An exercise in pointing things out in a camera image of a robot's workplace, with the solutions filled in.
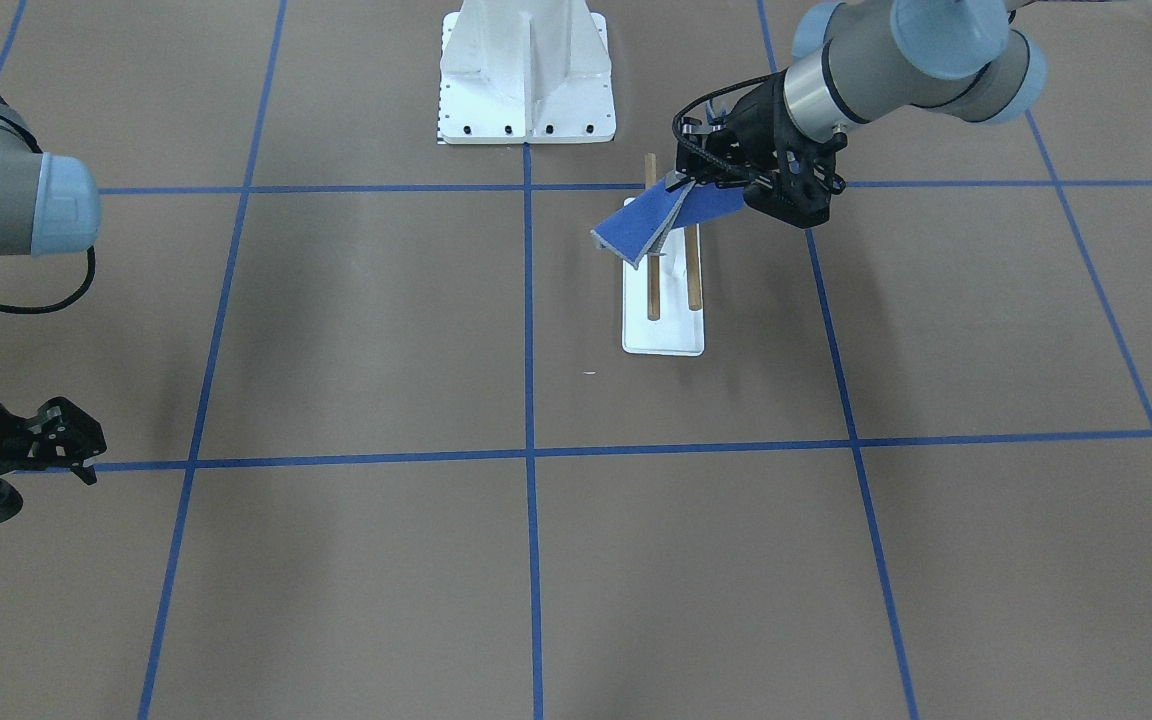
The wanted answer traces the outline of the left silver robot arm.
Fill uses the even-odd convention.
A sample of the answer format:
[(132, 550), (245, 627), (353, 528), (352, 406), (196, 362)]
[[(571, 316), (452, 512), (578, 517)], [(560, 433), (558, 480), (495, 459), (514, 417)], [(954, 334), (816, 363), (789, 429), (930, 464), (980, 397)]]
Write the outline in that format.
[[(794, 60), (695, 101), (672, 122), (676, 168), (664, 187), (721, 196), (797, 228), (829, 219), (846, 191), (838, 154), (851, 132), (916, 108), (969, 124), (1010, 122), (1046, 85), (1046, 56), (1011, 26), (1016, 1), (831, 1), (799, 20)], [(735, 96), (730, 109), (710, 103)]]

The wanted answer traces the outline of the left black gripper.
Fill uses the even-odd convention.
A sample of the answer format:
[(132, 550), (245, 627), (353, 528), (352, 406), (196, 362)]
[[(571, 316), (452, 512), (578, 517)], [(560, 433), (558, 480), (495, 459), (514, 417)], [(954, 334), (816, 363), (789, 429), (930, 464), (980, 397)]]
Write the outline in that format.
[(813, 141), (786, 105), (776, 71), (704, 94), (675, 114), (675, 187), (689, 181), (740, 187), (745, 209), (810, 229), (827, 223), (833, 197), (846, 191), (838, 151), (846, 132)]

